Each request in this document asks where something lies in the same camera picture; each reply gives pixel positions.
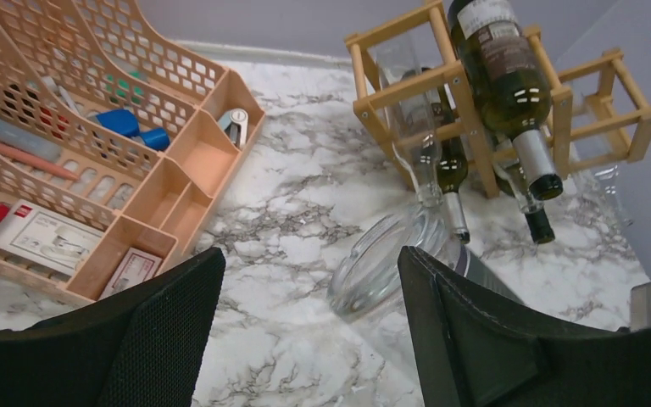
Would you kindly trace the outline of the tall clear glass bottle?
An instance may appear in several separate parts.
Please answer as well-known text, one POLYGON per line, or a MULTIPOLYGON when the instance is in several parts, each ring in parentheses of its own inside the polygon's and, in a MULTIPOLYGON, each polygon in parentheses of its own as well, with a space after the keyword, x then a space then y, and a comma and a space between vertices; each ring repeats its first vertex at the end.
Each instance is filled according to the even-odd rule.
POLYGON ((529 190, 524 171, 517 158, 494 161, 493 171, 499 189, 514 198, 520 212, 526 219, 532 241, 537 244, 551 243, 555 240, 544 204, 529 190))

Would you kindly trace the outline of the round clear flask silver cap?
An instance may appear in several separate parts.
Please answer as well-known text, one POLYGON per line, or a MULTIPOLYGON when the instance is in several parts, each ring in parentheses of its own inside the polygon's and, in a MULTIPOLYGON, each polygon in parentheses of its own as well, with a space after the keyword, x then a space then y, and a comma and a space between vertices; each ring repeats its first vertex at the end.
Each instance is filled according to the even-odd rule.
POLYGON ((523 303, 450 233, 439 208, 416 203, 384 216, 353 245, 331 278, 326 295, 331 310, 352 321, 399 293, 398 256, 406 246, 420 248, 466 279, 523 303))

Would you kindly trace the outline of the green wine bottle gold label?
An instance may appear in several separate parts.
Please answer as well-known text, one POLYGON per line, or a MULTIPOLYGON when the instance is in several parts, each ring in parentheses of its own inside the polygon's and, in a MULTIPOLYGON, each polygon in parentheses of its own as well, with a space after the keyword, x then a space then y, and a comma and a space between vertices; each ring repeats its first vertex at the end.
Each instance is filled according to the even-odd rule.
POLYGON ((447 19, 482 124, 510 140, 535 198, 557 198, 562 180, 541 133, 551 88, 511 3, 454 1, 447 19))

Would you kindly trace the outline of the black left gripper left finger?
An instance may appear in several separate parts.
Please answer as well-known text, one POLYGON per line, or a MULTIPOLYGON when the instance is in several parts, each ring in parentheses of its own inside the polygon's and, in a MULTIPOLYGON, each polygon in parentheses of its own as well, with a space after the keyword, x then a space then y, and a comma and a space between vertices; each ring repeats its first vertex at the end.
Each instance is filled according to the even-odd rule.
POLYGON ((209 248, 146 282, 0 331, 0 406, 188 406, 225 274, 209 248))

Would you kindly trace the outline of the small clear glass bottle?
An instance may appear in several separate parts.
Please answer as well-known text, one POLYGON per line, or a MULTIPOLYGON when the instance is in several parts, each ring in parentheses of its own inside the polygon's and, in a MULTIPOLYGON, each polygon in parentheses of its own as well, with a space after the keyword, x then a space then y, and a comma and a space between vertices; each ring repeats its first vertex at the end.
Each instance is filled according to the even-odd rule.
MULTIPOLYGON (((411 36, 402 34, 372 49, 382 90, 422 73, 411 36)), ((387 125, 393 134, 392 150, 408 172, 421 204, 442 205, 437 185, 436 163, 440 157, 436 122, 431 101, 424 93, 407 97, 385 107, 387 125)))

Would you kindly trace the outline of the dark labelled wine bottle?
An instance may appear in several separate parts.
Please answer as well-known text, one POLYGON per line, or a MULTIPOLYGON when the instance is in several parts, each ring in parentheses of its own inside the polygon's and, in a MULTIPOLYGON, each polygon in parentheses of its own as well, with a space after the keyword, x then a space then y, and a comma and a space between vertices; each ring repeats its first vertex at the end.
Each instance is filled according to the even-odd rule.
POLYGON ((459 188, 469 169, 460 136, 438 141, 435 130, 455 122, 453 109, 444 86, 407 98, 400 104, 403 137, 419 136, 418 143, 410 143, 403 151, 411 168, 419 177, 421 187, 431 190, 438 185, 447 223, 454 236, 463 244, 470 242, 470 229, 465 219, 459 188))

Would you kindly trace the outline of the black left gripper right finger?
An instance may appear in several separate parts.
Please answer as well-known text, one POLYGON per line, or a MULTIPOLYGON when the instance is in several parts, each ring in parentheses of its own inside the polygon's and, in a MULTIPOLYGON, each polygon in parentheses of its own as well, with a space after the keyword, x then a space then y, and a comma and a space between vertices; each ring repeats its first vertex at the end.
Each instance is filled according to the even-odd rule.
POLYGON ((398 271, 425 405, 651 406, 651 328, 545 315, 415 247, 398 271))

